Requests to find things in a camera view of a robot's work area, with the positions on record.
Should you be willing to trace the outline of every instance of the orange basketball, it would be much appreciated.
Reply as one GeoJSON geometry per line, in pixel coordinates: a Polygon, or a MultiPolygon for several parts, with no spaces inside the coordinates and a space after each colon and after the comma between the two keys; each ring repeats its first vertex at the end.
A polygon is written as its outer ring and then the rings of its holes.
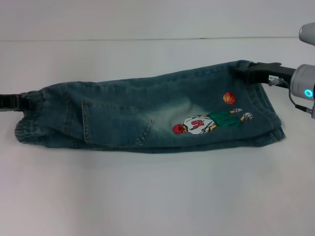
{"type": "Polygon", "coordinates": [[[236,100],[236,97],[231,92],[226,92],[223,96],[223,101],[227,104],[233,104],[236,100]]]}

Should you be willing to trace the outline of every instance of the cartoon patch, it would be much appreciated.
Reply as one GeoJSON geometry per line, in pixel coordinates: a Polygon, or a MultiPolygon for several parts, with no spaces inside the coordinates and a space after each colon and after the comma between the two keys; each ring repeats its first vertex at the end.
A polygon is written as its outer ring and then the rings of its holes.
{"type": "Polygon", "coordinates": [[[242,122],[252,119],[252,114],[246,112],[241,118],[235,117],[234,114],[241,112],[243,109],[235,108],[231,111],[212,112],[207,115],[195,115],[184,120],[183,124],[177,124],[173,127],[176,134],[189,132],[191,134],[205,134],[213,131],[217,127],[237,126],[242,122]]]}
{"type": "Polygon", "coordinates": [[[236,97],[234,94],[232,94],[231,92],[226,92],[223,95],[223,101],[227,104],[234,104],[236,101],[236,97]]]}

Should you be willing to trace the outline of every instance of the cartoon character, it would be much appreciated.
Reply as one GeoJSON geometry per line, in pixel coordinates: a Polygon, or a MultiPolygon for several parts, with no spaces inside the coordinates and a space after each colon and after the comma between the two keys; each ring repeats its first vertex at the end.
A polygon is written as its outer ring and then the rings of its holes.
{"type": "Polygon", "coordinates": [[[213,131],[216,127],[237,126],[246,120],[252,119],[252,114],[246,112],[239,119],[233,114],[241,112],[242,109],[235,108],[229,112],[213,112],[208,115],[196,115],[184,120],[183,124],[177,124],[173,127],[176,134],[189,132],[191,134],[205,134],[213,131]]]}

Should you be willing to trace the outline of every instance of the jeans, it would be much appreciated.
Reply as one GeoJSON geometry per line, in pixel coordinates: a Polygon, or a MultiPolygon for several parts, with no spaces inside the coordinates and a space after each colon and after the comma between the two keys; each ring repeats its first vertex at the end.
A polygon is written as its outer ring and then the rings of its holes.
{"type": "Polygon", "coordinates": [[[285,138],[261,84],[233,79],[235,61],[100,83],[62,83],[21,94],[16,138],[48,148],[146,153],[261,147],[285,138]]]}

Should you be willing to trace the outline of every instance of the jeans pocket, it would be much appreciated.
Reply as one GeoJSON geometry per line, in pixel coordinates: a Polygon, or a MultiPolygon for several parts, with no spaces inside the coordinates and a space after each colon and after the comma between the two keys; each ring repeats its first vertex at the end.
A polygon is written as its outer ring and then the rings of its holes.
{"type": "Polygon", "coordinates": [[[84,139],[104,147],[143,145],[153,121],[135,107],[82,102],[84,139]]]}

